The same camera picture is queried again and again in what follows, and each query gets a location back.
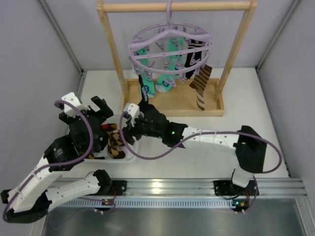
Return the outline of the brown argyle sock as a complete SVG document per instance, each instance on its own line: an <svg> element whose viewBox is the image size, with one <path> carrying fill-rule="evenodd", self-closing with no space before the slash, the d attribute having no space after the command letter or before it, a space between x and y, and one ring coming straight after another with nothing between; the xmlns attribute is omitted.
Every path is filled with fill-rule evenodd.
<svg viewBox="0 0 315 236"><path fill-rule="evenodd" d="M104 125L105 132L108 135L108 154L113 159L123 159L126 154L122 150L124 143L121 139L118 126L116 123L109 123Z"/></svg>

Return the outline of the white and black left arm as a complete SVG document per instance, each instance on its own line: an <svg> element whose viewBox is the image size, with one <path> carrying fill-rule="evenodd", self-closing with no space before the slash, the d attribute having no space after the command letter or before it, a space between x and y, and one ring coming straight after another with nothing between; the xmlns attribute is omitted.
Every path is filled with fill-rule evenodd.
<svg viewBox="0 0 315 236"><path fill-rule="evenodd" d="M61 187L51 184L73 167L84 162L88 155L106 148L108 134L102 124L113 116L104 99L94 96L95 111L69 93L55 101L61 109L59 119L69 126L69 133L55 139L44 151L38 164L15 188L0 194L5 208L2 218L6 223L35 222L56 207L86 195L105 195L112 187L112 179L105 170L96 170L81 180Z"/></svg>

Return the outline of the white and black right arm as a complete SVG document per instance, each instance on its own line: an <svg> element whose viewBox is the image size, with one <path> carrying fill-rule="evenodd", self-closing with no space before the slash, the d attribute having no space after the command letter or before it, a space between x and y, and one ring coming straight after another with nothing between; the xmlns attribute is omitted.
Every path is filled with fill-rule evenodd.
<svg viewBox="0 0 315 236"><path fill-rule="evenodd" d="M238 166L231 176L231 183L246 188L254 174L263 171L267 144L249 126L239 131L210 131L197 129L183 123L169 121L157 110L144 115L131 106L123 111L126 126L122 128L123 140L132 145L143 136L161 139L171 150L175 148L206 148L234 155Z"/></svg>

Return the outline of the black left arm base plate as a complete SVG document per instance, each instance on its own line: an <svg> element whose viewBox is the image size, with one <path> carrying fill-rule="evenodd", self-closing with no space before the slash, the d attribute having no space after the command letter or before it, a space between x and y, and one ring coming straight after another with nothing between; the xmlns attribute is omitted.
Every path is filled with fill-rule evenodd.
<svg viewBox="0 0 315 236"><path fill-rule="evenodd" d="M113 180L112 185L97 193L97 196L124 196L127 190L126 180Z"/></svg>

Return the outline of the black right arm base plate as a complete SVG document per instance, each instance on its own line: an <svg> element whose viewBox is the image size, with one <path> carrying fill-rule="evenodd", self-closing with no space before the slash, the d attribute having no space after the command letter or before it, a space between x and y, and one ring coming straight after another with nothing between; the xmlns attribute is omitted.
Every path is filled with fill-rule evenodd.
<svg viewBox="0 0 315 236"><path fill-rule="evenodd" d="M257 185L254 180L250 180L247 187L235 185L231 180L215 180L213 184L215 195L223 197L254 196L257 190Z"/></svg>

